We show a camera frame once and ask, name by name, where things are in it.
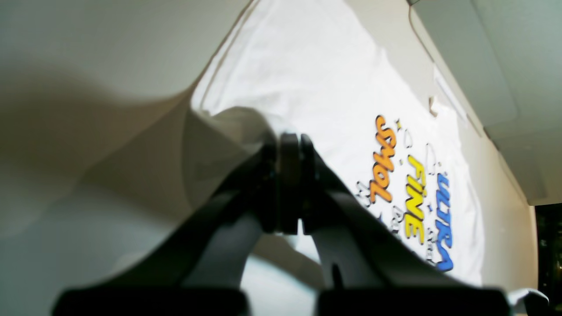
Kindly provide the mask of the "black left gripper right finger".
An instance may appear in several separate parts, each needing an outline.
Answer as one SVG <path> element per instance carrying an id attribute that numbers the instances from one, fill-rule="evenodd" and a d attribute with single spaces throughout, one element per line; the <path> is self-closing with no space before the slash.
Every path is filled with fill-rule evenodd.
<path id="1" fill-rule="evenodd" d="M 318 316 L 510 316 L 502 291 L 464 284 L 412 253 L 347 190 L 307 135 L 280 137 L 280 231 L 312 237 Z"/>

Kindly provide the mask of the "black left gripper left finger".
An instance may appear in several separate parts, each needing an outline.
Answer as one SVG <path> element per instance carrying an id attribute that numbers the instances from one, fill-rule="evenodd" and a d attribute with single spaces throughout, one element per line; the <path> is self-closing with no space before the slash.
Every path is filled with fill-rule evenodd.
<path id="1" fill-rule="evenodd" d="M 275 227 L 275 140 L 267 138 L 208 202 L 146 258 L 98 284 L 60 294 L 54 316 L 250 316 L 240 289 L 246 260 Z"/>

